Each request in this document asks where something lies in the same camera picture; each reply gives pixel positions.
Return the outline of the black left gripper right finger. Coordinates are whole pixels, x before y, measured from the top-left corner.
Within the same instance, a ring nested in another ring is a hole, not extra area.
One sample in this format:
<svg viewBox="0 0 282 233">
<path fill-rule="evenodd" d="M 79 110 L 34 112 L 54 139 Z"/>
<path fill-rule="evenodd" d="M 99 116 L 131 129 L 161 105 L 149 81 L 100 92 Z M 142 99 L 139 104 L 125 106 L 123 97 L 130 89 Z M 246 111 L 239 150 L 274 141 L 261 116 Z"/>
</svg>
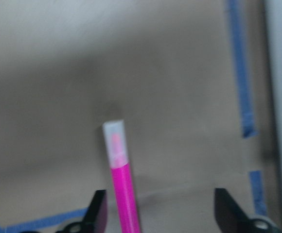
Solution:
<svg viewBox="0 0 282 233">
<path fill-rule="evenodd" d="M 225 188 L 214 189 L 214 218 L 222 233 L 254 233 L 253 224 Z"/>
</svg>

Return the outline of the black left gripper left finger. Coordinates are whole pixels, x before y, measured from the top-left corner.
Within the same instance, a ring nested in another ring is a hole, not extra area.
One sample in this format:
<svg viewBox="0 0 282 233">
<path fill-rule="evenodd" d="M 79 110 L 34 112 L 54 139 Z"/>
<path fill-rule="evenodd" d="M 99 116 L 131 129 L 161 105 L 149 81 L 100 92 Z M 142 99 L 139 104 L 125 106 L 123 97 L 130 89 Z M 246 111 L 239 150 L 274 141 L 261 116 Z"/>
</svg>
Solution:
<svg viewBox="0 0 282 233">
<path fill-rule="evenodd" d="M 97 190 L 81 222 L 82 233 L 104 233 L 107 224 L 107 192 Z"/>
</svg>

